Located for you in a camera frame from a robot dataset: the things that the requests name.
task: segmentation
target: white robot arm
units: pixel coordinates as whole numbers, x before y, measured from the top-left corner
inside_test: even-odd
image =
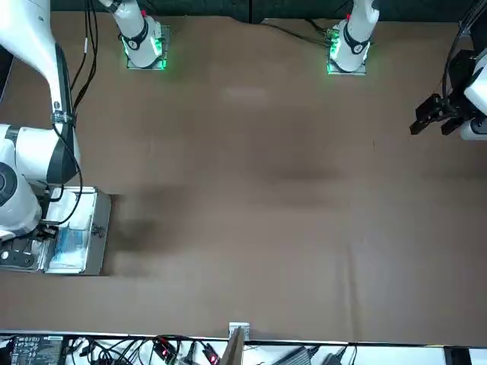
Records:
[[[150,68],[162,57],[161,25],[142,17],[136,0],[98,0],[112,13],[121,33],[125,52],[137,68]]]
[[[161,57],[151,17],[136,0],[99,0],[112,12],[127,56],[139,68]],[[0,45],[48,82],[52,129],[0,125],[0,242],[33,232],[44,218],[30,183],[60,186],[79,169],[76,115],[64,53],[50,27],[50,0],[0,0]]]
[[[341,72],[356,71],[367,58],[371,35],[379,20],[378,0],[354,0],[349,19],[335,26],[339,36],[330,61]]]
[[[463,139],[487,140],[487,43],[484,37],[487,17],[482,15],[486,9],[487,1],[475,0],[460,22],[445,62],[441,95],[432,94],[416,108],[416,121],[409,127],[412,135],[419,134],[433,122],[443,122],[443,135],[460,128]],[[470,30],[473,49],[461,49],[455,54],[466,29]]]

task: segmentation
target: wire bundle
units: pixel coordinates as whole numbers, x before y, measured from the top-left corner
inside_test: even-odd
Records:
[[[181,341],[195,341],[193,338],[185,337],[185,336],[177,336],[177,335],[158,335],[154,337],[147,337],[147,338],[124,338],[117,343],[111,345],[110,347],[103,346],[100,342],[95,340],[92,337],[81,336],[72,339],[72,344],[68,348],[68,354],[72,357],[72,363],[76,365],[75,362],[75,352],[79,350],[79,348],[83,345],[85,341],[88,342],[88,346],[82,349],[83,356],[87,357],[87,362],[89,364],[112,364],[112,365],[135,365],[136,363],[143,364],[141,359],[140,351],[142,347],[147,344],[148,342],[152,341],[153,345],[151,348],[151,354],[149,356],[148,364],[152,362],[152,357],[154,356],[154,347],[155,341],[159,341],[164,339],[165,341],[176,341],[177,348],[176,348],[176,355],[174,359],[169,365],[175,365],[177,361],[177,355],[180,352]],[[129,342],[127,346],[123,349],[123,351],[118,351],[116,348],[123,344],[124,342]],[[94,350],[99,349],[100,352],[98,356],[95,358],[93,355]]]
[[[326,35],[327,28],[320,27],[318,24],[316,24],[311,19],[306,19],[306,22],[308,22],[309,24],[311,24],[311,26],[315,29],[316,32],[318,32],[318,34],[322,38],[314,38],[314,37],[311,37],[311,36],[304,36],[302,34],[299,34],[297,32],[294,32],[293,30],[289,30],[289,29],[280,27],[279,25],[275,25],[275,24],[271,24],[271,23],[261,23],[261,24],[262,25],[266,25],[267,27],[271,27],[271,28],[280,30],[281,32],[284,32],[286,34],[289,34],[290,36],[299,38],[300,40],[305,40],[305,41],[307,41],[309,43],[317,44],[318,46],[322,46],[322,47],[325,47],[325,48],[331,47],[332,43],[328,39],[328,37]]]
[[[80,91],[78,92],[78,96],[75,99],[75,103],[73,104],[73,115],[76,116],[77,111],[78,111],[78,106],[80,102],[83,100],[84,95],[86,94],[88,88],[90,87],[90,83],[93,80],[95,74],[97,73],[97,54],[98,54],[98,21],[97,21],[97,13],[94,10],[94,4],[93,0],[84,0],[84,52],[83,52],[83,58],[81,59],[81,63],[78,67],[78,70],[75,73],[75,76],[73,78],[73,81],[70,85],[70,90],[72,91],[73,88],[76,85],[76,81],[79,78],[79,75],[81,74],[81,70],[84,67],[84,63],[86,61],[86,55],[88,52],[88,31],[90,35],[90,41],[91,41],[91,49],[93,52],[93,59],[91,63],[91,68],[90,68],[90,73],[88,74],[88,79],[84,83],[84,85],[81,87]],[[78,195],[76,196],[76,202],[75,205],[73,206],[73,209],[71,212],[68,214],[67,217],[65,217],[62,221],[58,222],[53,222],[53,221],[43,221],[45,224],[55,224],[57,226],[60,226],[67,221],[73,216],[73,214],[76,211],[76,208],[79,205],[79,202],[81,200],[81,195],[83,193],[83,174],[81,172],[81,168],[79,166],[78,161],[76,160],[75,152],[72,150],[72,148],[69,146],[68,142],[62,135],[62,133],[58,130],[57,126],[55,123],[53,123],[53,130],[56,133],[57,137],[61,140],[61,142],[64,144],[65,149],[69,153],[69,157],[72,160],[72,163],[76,166],[76,172],[78,174],[79,178],[79,192]],[[58,202],[61,200],[62,194],[64,192],[64,185],[61,186],[61,194],[59,195],[58,198],[53,199],[52,202]]]

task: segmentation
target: cable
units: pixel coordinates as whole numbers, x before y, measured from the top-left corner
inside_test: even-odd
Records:
[[[332,13],[332,16],[334,16],[336,13],[338,13],[340,10],[342,10],[345,6],[353,2],[353,0],[346,0],[343,4],[341,4],[335,11]]]
[[[86,11],[84,12],[84,51],[83,51],[83,59],[81,60],[81,64],[76,71],[75,78],[73,78],[73,82],[71,83],[70,90],[72,91],[75,87],[76,80],[78,80],[78,76],[81,73],[81,70],[84,66],[84,61],[86,61],[86,53],[88,51],[88,15]]]
[[[117,361],[122,360],[122,361],[125,361],[127,364],[130,364],[130,361],[128,361],[128,359],[126,358],[125,352],[128,351],[128,349],[130,349],[131,345],[133,345],[133,343],[135,341],[137,341],[137,340],[132,341],[131,345],[128,346],[122,353],[120,353],[119,351],[114,350],[112,348],[113,346],[110,348],[105,348],[102,344],[96,342],[93,338],[86,337],[86,339],[88,340],[88,343],[90,344],[90,346],[92,346],[92,350],[95,348],[101,349],[101,352],[98,354],[98,359],[97,359],[98,361],[108,360],[108,361],[112,361],[112,362],[115,361],[115,363],[116,363]],[[110,354],[110,352],[113,352],[119,358],[114,360],[112,355]]]
[[[177,355],[180,352],[180,348],[181,348],[181,340],[177,340],[176,356],[174,356],[174,359],[173,359],[173,361],[171,362],[170,365],[174,365],[176,363]]]
[[[354,347],[352,356],[350,357],[349,365],[355,365],[355,359],[357,359],[358,348],[357,345]]]
[[[83,341],[81,341],[78,346],[75,346],[77,338],[75,338],[72,342],[72,345],[68,348],[68,351],[71,353],[71,359],[73,361],[73,365],[76,365],[75,361],[75,352],[80,348],[80,346],[83,344]]]
[[[245,351],[250,351],[250,350],[256,350],[259,347],[260,346],[250,346],[250,345],[247,345],[247,348],[244,348],[242,351],[245,352]]]
[[[309,24],[311,24],[311,26],[315,29],[316,32],[326,36],[326,31],[328,30],[327,28],[320,27],[318,24],[316,24],[316,22],[313,19],[304,19],[304,20]]]
[[[116,364],[116,362],[117,362],[117,361],[119,361],[119,360],[124,360],[125,362],[130,363],[130,361],[129,361],[129,359],[126,357],[126,355],[127,355],[127,354],[128,354],[128,352],[130,351],[130,348],[132,348],[132,346],[133,346],[133,345],[134,345],[136,342],[137,342],[137,340],[133,340],[133,341],[132,341],[132,342],[129,344],[129,346],[127,346],[127,347],[126,347],[126,348],[125,348],[125,349],[122,351],[122,353],[121,353],[121,355],[119,356],[119,358],[118,358],[118,359],[116,359],[116,360],[113,360],[113,361],[112,361],[112,365]]]
[[[56,203],[61,200],[62,196],[64,195],[64,184],[61,185],[61,192],[57,198],[50,198],[49,203]]]
[[[137,357],[138,357],[138,361],[141,365],[143,365],[144,363],[142,363],[142,359],[140,358],[140,348],[139,350],[137,351]]]
[[[56,133],[56,135],[58,136],[58,138],[61,140],[61,142],[64,144],[64,147],[65,149],[69,152],[69,156],[72,160],[72,162],[75,164],[76,166],[76,171],[78,172],[78,178],[79,178],[79,193],[78,195],[76,196],[76,202],[75,202],[75,206],[73,207],[73,209],[71,210],[71,213],[68,214],[68,216],[63,219],[62,221],[60,222],[54,222],[54,221],[42,221],[42,223],[44,224],[52,224],[52,225],[57,225],[57,226],[60,226],[61,224],[64,224],[66,223],[67,221],[69,221],[69,219],[73,216],[73,214],[75,213],[76,211],[76,208],[78,207],[79,205],[79,201],[81,200],[81,195],[83,194],[83,174],[81,172],[81,168],[79,167],[79,163],[78,161],[76,160],[76,156],[75,156],[75,152],[73,152],[73,150],[71,149],[71,147],[69,147],[68,145],[68,142],[65,140],[65,138],[61,135],[61,133],[59,133],[59,130],[58,130],[58,127],[56,126],[55,123],[53,123],[53,130],[54,132]]]
[[[132,354],[129,356],[129,361],[132,362],[135,357],[138,357],[138,361],[141,365],[143,365],[142,363],[142,359],[140,358],[140,349],[142,348],[142,346],[144,344],[146,344],[147,342],[150,341],[150,338],[144,338],[142,340],[137,340],[137,341],[141,341],[140,345],[132,352]]]
[[[94,10],[93,0],[84,0],[85,11],[88,13],[88,30],[90,33],[91,48],[93,49],[93,61],[91,63],[90,74],[83,87],[80,89],[78,96],[76,97],[75,104],[73,106],[73,113],[76,114],[78,110],[79,103],[83,100],[86,91],[88,90],[91,81],[93,80],[95,74],[97,73],[97,54],[98,54],[98,20],[97,13]],[[93,37],[93,27],[91,24],[91,15],[94,19],[94,34]]]
[[[302,34],[296,33],[296,32],[289,30],[289,29],[282,28],[278,25],[274,25],[271,23],[261,23],[261,25],[266,25],[267,27],[271,27],[271,28],[280,30],[281,32],[289,34],[290,36],[299,38],[300,40],[305,40],[309,43],[317,44],[318,46],[324,46],[324,47],[331,46],[331,43],[328,42],[327,40],[319,40],[317,38],[313,38],[310,36],[303,36]]]
[[[112,344],[109,348],[108,351],[113,350],[116,348],[118,345],[122,344],[123,342],[130,341],[130,338],[124,338],[123,340],[118,341],[116,344]]]
[[[151,349],[151,356],[149,356],[149,364],[148,365],[151,365],[151,362],[152,362],[152,356],[154,355],[154,344],[152,344],[152,349]]]

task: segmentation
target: green led light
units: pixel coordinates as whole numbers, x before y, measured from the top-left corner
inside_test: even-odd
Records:
[[[154,38],[151,38],[151,45],[152,45],[152,48],[154,49],[154,53],[156,55],[162,54],[162,42],[161,42],[161,40],[156,40]]]
[[[125,52],[125,54],[127,55],[127,57],[129,57],[129,51],[127,49],[127,45],[125,43],[125,40],[122,40],[122,44],[123,44],[123,51]]]
[[[332,58],[332,59],[336,59],[337,55],[338,55],[338,51],[340,50],[340,44],[341,44],[341,41],[338,40],[337,42],[335,42],[333,44],[333,46],[330,48],[329,50],[329,57]]]

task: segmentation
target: electronic equipment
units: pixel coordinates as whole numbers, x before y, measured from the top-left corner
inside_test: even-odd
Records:
[[[316,346],[311,349],[307,349],[305,346],[286,354],[283,358],[277,360],[273,365],[311,365],[311,358],[320,349],[320,346]]]
[[[67,340],[62,336],[17,336],[11,353],[11,365],[63,365]]]

